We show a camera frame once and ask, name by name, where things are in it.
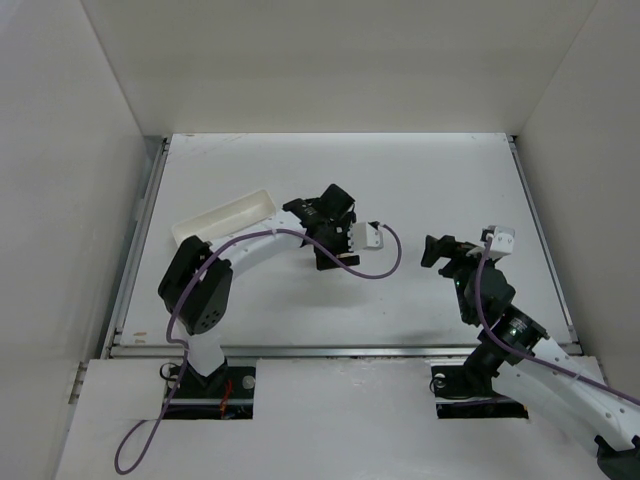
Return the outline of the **white plastic tray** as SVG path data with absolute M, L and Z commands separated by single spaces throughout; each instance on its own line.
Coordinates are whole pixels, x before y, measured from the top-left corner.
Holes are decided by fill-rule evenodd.
M 276 205 L 266 190 L 245 195 L 223 206 L 183 220 L 171 228 L 177 246 L 191 236 L 207 242 L 234 234 L 272 217 Z

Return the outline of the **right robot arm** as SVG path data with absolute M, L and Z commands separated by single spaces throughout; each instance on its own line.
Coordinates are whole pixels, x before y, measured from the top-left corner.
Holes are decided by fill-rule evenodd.
M 441 418 L 484 418 L 502 404 L 532 410 L 594 457 L 609 479 L 639 476 L 639 401 L 588 373 L 532 317 L 516 307 L 515 288 L 498 262 L 513 230 L 489 226 L 480 244 L 427 236 L 424 268 L 452 280 L 463 323 L 478 346 L 460 365 L 434 365 L 430 389 Z

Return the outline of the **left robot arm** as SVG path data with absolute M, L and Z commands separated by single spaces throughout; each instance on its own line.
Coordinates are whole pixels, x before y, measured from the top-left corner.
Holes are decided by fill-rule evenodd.
M 178 249 L 158 287 L 176 315 L 187 345 L 186 376 L 205 396 L 225 380 L 227 361 L 216 331 L 231 285 L 249 269 L 288 250 L 310 245 L 319 271 L 360 259 L 350 244 L 355 201 L 331 184 L 318 197 L 276 207 L 260 190 L 175 225 Z

